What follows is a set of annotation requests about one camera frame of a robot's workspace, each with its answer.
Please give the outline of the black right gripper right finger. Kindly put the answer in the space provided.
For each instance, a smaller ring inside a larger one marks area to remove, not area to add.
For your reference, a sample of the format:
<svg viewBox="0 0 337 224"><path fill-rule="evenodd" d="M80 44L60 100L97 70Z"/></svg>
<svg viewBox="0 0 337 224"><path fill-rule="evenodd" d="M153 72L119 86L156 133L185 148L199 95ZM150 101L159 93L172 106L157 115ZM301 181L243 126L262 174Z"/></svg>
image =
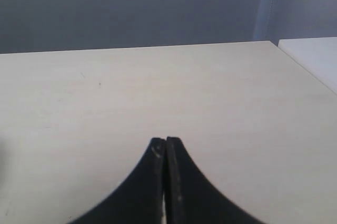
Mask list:
<svg viewBox="0 0 337 224"><path fill-rule="evenodd" d="M261 223L209 182L180 138L166 138L165 161L167 223Z"/></svg>

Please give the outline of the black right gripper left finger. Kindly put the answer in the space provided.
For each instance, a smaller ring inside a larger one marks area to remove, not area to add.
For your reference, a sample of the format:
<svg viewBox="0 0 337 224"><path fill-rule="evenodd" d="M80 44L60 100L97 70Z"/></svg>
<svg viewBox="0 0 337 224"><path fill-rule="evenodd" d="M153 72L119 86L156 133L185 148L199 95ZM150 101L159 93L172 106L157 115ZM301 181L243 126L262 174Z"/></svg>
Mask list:
<svg viewBox="0 0 337 224"><path fill-rule="evenodd" d="M106 199L72 223L161 223L166 141L152 138L136 167Z"/></svg>

